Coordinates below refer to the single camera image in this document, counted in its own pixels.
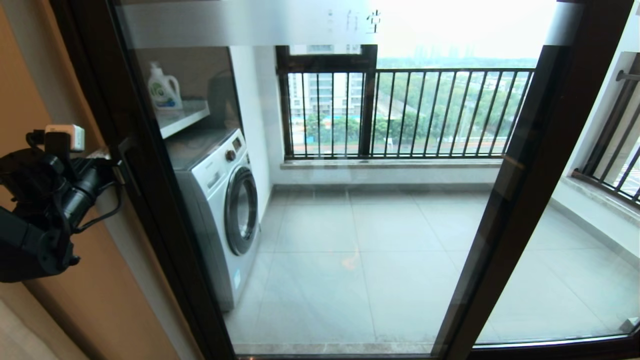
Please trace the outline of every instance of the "washing machine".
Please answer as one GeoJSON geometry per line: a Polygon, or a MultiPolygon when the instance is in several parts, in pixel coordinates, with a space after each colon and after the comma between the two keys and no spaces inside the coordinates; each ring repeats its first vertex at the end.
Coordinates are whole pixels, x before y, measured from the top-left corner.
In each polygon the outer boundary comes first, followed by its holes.
{"type": "Polygon", "coordinates": [[[238,303],[259,238],[258,195],[242,132],[181,131],[165,140],[223,311],[238,303]]]}

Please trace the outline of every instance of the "white shelf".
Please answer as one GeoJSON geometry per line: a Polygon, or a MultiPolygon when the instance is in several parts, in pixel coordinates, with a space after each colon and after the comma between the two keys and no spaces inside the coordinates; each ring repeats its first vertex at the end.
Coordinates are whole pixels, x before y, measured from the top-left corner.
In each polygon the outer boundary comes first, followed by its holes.
{"type": "Polygon", "coordinates": [[[205,100],[183,100],[182,110],[157,111],[162,138],[166,139],[209,114],[209,105],[205,100]]]}

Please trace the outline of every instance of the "washing machine door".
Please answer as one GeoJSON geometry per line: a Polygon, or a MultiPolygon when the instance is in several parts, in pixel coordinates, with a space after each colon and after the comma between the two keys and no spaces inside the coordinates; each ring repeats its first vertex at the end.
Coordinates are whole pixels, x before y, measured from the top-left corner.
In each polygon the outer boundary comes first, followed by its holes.
{"type": "Polygon", "coordinates": [[[225,232],[231,251],[249,251],[258,224],[258,192],[251,169],[239,167],[231,175],[225,200],[225,232]]]}

